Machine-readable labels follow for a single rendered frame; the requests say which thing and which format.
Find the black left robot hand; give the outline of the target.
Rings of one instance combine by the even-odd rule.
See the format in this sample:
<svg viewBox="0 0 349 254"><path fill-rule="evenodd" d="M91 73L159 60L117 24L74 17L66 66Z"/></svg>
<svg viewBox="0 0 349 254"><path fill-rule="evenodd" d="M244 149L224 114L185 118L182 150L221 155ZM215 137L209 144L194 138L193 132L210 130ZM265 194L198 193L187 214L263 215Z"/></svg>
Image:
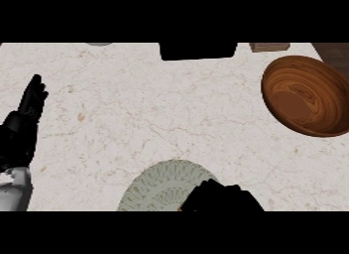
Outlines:
<svg viewBox="0 0 349 254"><path fill-rule="evenodd" d="M48 96L42 76L36 74L24 90L18 109L10 112L0 124L0 173L32 164Z"/></svg>

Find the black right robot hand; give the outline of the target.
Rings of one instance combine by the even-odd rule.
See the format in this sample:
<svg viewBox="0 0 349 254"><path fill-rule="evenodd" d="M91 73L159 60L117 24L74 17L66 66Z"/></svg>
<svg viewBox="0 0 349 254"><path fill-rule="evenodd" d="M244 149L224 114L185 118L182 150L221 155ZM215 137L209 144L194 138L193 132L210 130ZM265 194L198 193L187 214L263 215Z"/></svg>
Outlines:
<svg viewBox="0 0 349 254"><path fill-rule="evenodd" d="M253 194L238 185L224 186L213 179L203 181L191 191L182 211L262 212L262 205Z"/></svg>

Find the round grey-green patterned placemat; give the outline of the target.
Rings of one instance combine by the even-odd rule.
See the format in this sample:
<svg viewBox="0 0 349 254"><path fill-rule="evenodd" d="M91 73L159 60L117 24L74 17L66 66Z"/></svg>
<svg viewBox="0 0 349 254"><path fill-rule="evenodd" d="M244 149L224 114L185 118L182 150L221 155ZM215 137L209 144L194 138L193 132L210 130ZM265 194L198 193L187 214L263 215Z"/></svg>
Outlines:
<svg viewBox="0 0 349 254"><path fill-rule="evenodd" d="M213 173L188 160L169 160L153 165L135 178L125 191L119 211L176 211L194 188Z"/></svg>

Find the brown wooden bowl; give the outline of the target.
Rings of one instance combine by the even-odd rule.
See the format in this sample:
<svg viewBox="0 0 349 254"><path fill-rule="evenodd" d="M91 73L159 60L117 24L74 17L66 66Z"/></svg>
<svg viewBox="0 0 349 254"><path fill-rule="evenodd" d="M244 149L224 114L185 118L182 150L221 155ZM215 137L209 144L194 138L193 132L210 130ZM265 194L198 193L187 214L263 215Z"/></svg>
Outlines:
<svg viewBox="0 0 349 254"><path fill-rule="evenodd" d="M262 99L278 122L312 137L349 132L349 80L306 56L274 60L262 74Z"/></svg>

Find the black box-shaped appliance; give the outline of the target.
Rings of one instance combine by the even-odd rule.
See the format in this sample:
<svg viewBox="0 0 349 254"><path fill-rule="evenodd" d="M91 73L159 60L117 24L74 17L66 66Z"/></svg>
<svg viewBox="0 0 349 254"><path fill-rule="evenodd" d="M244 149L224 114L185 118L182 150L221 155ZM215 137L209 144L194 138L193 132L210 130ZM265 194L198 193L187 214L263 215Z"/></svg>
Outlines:
<svg viewBox="0 0 349 254"><path fill-rule="evenodd" d="M231 58L238 43L162 43L160 56L165 61Z"/></svg>

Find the brown wooden block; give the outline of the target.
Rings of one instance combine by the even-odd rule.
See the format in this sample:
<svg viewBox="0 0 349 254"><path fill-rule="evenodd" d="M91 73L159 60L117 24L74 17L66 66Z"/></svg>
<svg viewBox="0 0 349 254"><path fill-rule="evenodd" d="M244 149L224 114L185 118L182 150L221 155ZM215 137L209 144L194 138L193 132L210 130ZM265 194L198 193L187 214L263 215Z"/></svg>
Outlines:
<svg viewBox="0 0 349 254"><path fill-rule="evenodd" d="M250 43L255 53L287 51L290 43Z"/></svg>

